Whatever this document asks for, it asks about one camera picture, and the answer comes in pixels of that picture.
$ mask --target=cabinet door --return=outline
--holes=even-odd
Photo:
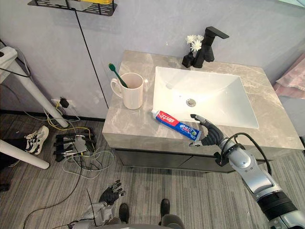
[[[178,168],[189,155],[168,154],[166,152],[132,151],[116,149],[116,153],[124,166]]]
[[[215,157],[212,156],[193,156],[185,163],[183,163],[179,168],[222,173],[229,173],[234,171],[229,163],[223,167],[217,165],[215,162]]]

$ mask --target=blue toothpaste tube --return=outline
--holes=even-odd
[[[186,124],[179,122],[174,117],[163,111],[152,111],[153,117],[164,125],[178,131],[180,134],[187,136],[193,141],[198,141],[201,135],[200,130],[196,130]]]

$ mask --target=white mug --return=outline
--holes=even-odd
[[[128,88],[124,87],[118,79],[112,79],[111,89],[118,97],[123,98],[123,103],[128,109],[140,108],[143,103],[143,78],[137,73],[125,73],[121,78]]]

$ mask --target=small black vase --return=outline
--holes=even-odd
[[[195,57],[193,57],[193,53],[189,52],[189,54],[185,55],[182,60],[182,65],[186,68],[189,68],[193,65]]]

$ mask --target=sink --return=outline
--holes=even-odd
[[[179,121],[197,114],[216,125],[259,127],[238,75],[156,67],[153,109]]]

